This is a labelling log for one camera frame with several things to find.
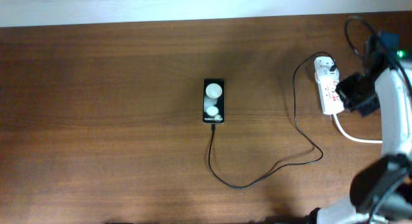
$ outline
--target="black device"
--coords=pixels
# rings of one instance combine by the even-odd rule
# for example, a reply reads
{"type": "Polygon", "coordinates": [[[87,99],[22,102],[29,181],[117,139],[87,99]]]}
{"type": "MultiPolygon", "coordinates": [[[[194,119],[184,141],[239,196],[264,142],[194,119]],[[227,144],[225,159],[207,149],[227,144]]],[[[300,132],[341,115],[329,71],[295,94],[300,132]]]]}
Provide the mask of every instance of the black device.
{"type": "Polygon", "coordinates": [[[203,122],[222,124],[225,122],[225,81],[205,79],[203,84],[203,122]]]}
{"type": "Polygon", "coordinates": [[[388,58],[388,52],[395,55],[398,49],[398,35],[380,32],[379,36],[371,35],[365,44],[362,73],[355,73],[342,80],[336,87],[336,92],[343,101],[344,107],[350,111],[358,111],[363,117],[368,116],[380,107],[375,92],[375,81],[386,69],[395,69],[395,64],[388,58]],[[377,38],[385,44],[382,48],[377,38]]]}

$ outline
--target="black cable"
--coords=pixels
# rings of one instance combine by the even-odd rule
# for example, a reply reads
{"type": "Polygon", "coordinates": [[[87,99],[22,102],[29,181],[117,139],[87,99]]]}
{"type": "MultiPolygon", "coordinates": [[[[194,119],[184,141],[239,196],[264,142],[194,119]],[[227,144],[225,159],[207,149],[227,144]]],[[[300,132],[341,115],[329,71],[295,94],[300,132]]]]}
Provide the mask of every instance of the black cable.
{"type": "Polygon", "coordinates": [[[409,77],[406,75],[406,71],[405,71],[404,67],[401,65],[399,60],[388,50],[388,47],[386,47],[386,45],[384,44],[382,39],[379,37],[378,33],[375,31],[375,29],[372,27],[372,25],[370,25],[362,17],[357,16],[357,15],[353,15],[353,16],[349,17],[345,22],[344,31],[345,31],[345,37],[346,37],[346,40],[348,41],[349,47],[357,55],[360,55],[359,52],[358,52],[358,49],[356,49],[356,47],[354,47],[354,45],[350,41],[349,34],[348,34],[348,26],[352,21],[358,21],[363,26],[365,26],[371,32],[371,34],[374,36],[374,38],[376,38],[376,40],[378,40],[379,44],[381,45],[382,49],[384,50],[384,53],[385,53],[386,57],[389,59],[389,62],[391,64],[395,64],[395,65],[398,66],[400,72],[402,73],[402,76],[405,79],[405,85],[407,87],[407,92],[409,93],[409,98],[411,99],[411,102],[412,102],[412,85],[411,85],[411,82],[409,80],[409,77]]]}
{"type": "Polygon", "coordinates": [[[279,166],[278,168],[274,169],[273,171],[271,171],[271,172],[269,172],[269,173],[266,173],[265,175],[259,177],[258,179],[254,180],[253,182],[251,182],[251,183],[249,183],[249,184],[247,184],[247,185],[244,185],[244,186],[231,185],[231,184],[225,182],[223,179],[221,179],[221,178],[213,171],[213,168],[212,168],[212,165],[211,165],[212,145],[213,145],[214,132],[215,132],[215,130],[216,130],[216,126],[215,126],[214,124],[212,124],[212,137],[211,137],[211,144],[210,144],[210,146],[209,146],[208,164],[209,164],[209,169],[212,171],[212,174],[213,174],[221,183],[224,183],[225,185],[227,185],[228,187],[230,187],[230,188],[232,188],[232,189],[247,189],[247,188],[255,185],[257,182],[260,182],[260,181],[268,178],[269,176],[271,176],[272,174],[278,172],[280,169],[282,169],[282,168],[284,168],[284,167],[286,167],[286,166],[307,165],[307,164],[310,164],[310,163],[318,162],[319,160],[321,160],[321,159],[323,158],[323,151],[322,151],[322,149],[321,149],[318,145],[316,145],[309,137],[307,137],[307,136],[303,133],[303,131],[299,128],[299,126],[297,125],[297,120],[296,120],[296,94],[295,94],[295,76],[296,76],[296,73],[297,73],[298,69],[299,69],[305,62],[307,62],[307,61],[310,60],[312,57],[315,57],[316,55],[318,55],[318,54],[320,54],[320,53],[323,53],[323,54],[329,56],[329,57],[332,59],[334,65],[336,65],[333,57],[332,57],[329,53],[326,53],[325,51],[320,51],[320,52],[314,53],[314,54],[312,54],[311,56],[309,56],[307,59],[305,59],[302,63],[300,63],[300,65],[298,65],[298,67],[297,67],[296,70],[294,71],[294,76],[292,77],[292,85],[293,85],[293,92],[294,92],[294,120],[295,120],[295,128],[296,128],[297,131],[298,131],[301,135],[303,135],[314,147],[316,147],[317,150],[319,150],[319,152],[321,153],[321,156],[318,157],[318,159],[312,160],[312,161],[309,161],[309,162],[304,162],[304,163],[286,163],[286,164],[279,166]]]}

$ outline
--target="black plug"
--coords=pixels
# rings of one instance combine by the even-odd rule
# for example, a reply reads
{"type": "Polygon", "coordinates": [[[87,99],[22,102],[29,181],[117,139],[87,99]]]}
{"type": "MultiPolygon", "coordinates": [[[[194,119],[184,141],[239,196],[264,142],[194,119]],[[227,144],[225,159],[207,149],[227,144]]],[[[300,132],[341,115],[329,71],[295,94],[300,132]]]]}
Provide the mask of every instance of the black plug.
{"type": "Polygon", "coordinates": [[[330,68],[330,72],[334,72],[336,70],[336,65],[334,64],[331,68],[330,68]]]}

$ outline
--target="power strip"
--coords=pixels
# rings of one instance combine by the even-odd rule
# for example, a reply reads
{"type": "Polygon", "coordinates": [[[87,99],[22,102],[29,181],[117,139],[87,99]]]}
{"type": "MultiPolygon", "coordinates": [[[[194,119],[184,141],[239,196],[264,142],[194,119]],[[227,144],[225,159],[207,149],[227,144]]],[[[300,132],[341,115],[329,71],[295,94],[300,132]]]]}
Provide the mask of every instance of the power strip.
{"type": "Polygon", "coordinates": [[[325,115],[340,113],[344,110],[343,102],[336,93],[339,83],[339,70],[331,67],[335,63],[330,57],[317,57],[315,59],[315,80],[321,96],[322,111],[325,115]]]}

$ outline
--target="wooden tabletop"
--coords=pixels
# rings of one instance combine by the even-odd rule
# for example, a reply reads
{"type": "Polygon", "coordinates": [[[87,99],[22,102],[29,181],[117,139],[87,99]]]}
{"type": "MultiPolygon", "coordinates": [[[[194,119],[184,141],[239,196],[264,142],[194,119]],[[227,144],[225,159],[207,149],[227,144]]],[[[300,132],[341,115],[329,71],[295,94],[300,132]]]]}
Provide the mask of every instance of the wooden tabletop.
{"type": "MultiPolygon", "coordinates": [[[[411,12],[363,16],[412,46],[411,12]]],[[[346,139],[322,114],[312,61],[296,78],[297,120],[324,158],[246,190],[207,167],[202,90],[225,79],[212,165],[228,182],[319,157],[292,123],[292,74],[316,51],[333,55],[341,79],[362,69],[347,17],[0,29],[0,222],[246,223],[329,206],[381,146],[346,139]]],[[[356,45],[367,35],[352,26],[356,45]]],[[[381,137],[379,112],[339,117],[349,134],[381,137]]]]}

